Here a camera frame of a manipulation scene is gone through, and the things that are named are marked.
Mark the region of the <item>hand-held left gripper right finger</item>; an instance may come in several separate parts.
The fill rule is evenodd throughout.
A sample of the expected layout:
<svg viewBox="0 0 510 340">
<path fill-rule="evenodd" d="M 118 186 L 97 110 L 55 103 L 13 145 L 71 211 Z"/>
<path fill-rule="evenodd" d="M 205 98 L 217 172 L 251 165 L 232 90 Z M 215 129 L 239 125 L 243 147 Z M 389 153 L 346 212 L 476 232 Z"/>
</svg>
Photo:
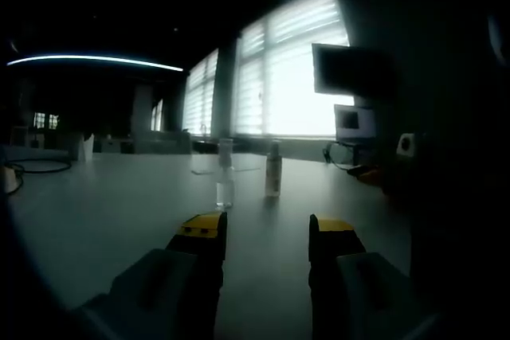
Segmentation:
<svg viewBox="0 0 510 340">
<path fill-rule="evenodd" d="M 411 279 L 367 252 L 345 221 L 309 217 L 308 286 L 314 339 L 428 339 L 437 314 Z"/>
</svg>

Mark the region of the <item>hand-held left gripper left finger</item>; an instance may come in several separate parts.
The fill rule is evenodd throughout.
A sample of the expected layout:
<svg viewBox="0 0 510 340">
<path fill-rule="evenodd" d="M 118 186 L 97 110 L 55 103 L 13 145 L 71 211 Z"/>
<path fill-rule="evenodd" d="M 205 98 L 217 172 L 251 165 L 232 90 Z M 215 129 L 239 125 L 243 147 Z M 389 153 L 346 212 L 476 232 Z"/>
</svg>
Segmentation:
<svg viewBox="0 0 510 340">
<path fill-rule="evenodd" d="M 165 248 L 75 310 L 88 339 L 211 339 L 223 285 L 225 211 L 184 221 Z"/>
</svg>

